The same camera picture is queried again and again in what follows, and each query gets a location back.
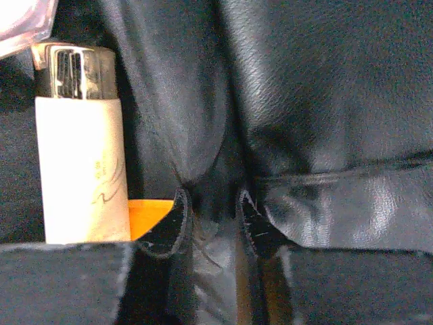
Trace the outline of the orange yellow tube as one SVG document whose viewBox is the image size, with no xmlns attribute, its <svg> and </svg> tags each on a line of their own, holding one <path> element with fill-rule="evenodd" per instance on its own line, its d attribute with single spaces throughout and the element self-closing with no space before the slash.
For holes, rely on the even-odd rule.
<svg viewBox="0 0 433 325">
<path fill-rule="evenodd" d="M 128 201 L 131 240 L 137 240 L 172 209 L 174 200 L 134 199 Z"/>
</svg>

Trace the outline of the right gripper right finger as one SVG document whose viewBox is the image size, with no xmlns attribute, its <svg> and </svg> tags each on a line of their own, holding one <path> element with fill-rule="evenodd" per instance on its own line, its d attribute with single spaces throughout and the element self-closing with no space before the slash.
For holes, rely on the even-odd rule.
<svg viewBox="0 0 433 325">
<path fill-rule="evenodd" d="M 239 324 L 432 323 L 430 254 L 299 246 L 246 190 L 236 221 Z"/>
</svg>

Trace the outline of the olive green hard-shell suitcase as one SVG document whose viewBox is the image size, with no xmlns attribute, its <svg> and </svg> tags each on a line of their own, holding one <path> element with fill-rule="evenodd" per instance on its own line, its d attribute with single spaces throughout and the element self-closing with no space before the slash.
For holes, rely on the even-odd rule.
<svg viewBox="0 0 433 325">
<path fill-rule="evenodd" d="M 193 322 L 239 324 L 237 195 L 316 249 L 432 256 L 431 1 L 59 1 L 116 54 L 132 199 L 191 200 Z M 44 244 L 25 49 L 1 61 L 1 247 Z"/>
</svg>

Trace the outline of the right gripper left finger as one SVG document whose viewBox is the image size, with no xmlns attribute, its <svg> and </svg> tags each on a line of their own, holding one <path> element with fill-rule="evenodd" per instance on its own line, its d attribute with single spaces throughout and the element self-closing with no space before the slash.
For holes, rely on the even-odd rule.
<svg viewBox="0 0 433 325">
<path fill-rule="evenodd" d="M 1 247 L 2 324 L 191 324 L 192 211 L 169 213 L 132 242 Z"/>
</svg>

